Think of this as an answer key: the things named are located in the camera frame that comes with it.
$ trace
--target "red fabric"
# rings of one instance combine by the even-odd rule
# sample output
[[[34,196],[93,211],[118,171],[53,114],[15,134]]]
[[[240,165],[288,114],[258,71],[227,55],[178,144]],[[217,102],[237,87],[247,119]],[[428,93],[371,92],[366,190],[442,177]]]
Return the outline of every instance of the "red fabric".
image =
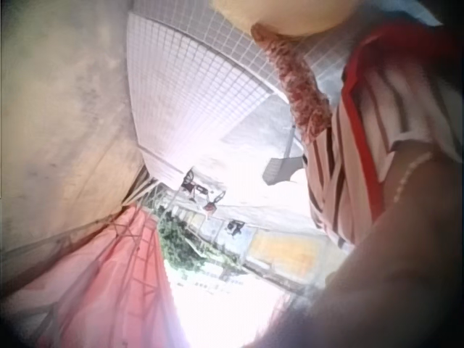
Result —
[[[3,303],[29,336],[51,313],[39,347],[188,347],[178,320],[153,217],[132,206],[87,245]]]
[[[380,64],[383,59],[407,56],[429,65],[440,59],[457,60],[460,55],[460,45],[444,28],[398,20],[379,26],[360,43],[350,57],[344,70],[345,81],[341,97],[360,153],[373,221],[384,211],[384,198],[363,124],[352,98],[354,89],[362,83],[363,74]]]

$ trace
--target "green foliage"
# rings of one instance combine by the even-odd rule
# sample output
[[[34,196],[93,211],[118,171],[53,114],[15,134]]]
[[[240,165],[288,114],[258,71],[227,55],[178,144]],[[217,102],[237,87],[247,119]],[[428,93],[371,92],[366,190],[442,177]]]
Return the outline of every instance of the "green foliage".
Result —
[[[173,217],[170,212],[166,213],[158,225],[164,258],[176,270],[198,271],[206,259],[200,257],[187,243],[186,238],[190,233],[186,233],[185,229],[183,221]]]

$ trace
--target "straw hat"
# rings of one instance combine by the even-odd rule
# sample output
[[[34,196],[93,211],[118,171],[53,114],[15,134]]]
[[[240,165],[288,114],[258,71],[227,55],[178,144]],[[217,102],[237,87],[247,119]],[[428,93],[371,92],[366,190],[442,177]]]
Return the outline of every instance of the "straw hat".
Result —
[[[350,16],[362,0],[211,0],[237,28],[249,33],[260,22],[274,32],[305,36],[328,30]]]

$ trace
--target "bright sky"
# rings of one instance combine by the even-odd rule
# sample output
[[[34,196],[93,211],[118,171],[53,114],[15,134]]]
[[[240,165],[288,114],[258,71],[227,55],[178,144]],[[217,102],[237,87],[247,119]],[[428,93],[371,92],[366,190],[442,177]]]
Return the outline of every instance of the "bright sky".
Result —
[[[232,294],[211,295],[196,286],[172,286],[181,324],[191,348],[239,348],[266,327],[283,292],[244,275]]]

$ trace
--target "concrete wall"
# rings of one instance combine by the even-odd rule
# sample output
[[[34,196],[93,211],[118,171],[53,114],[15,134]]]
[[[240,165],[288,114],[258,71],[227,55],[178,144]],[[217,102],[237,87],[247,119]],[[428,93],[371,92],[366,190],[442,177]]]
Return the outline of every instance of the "concrete wall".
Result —
[[[125,59],[130,5],[2,8],[3,252],[119,210],[140,170]]]

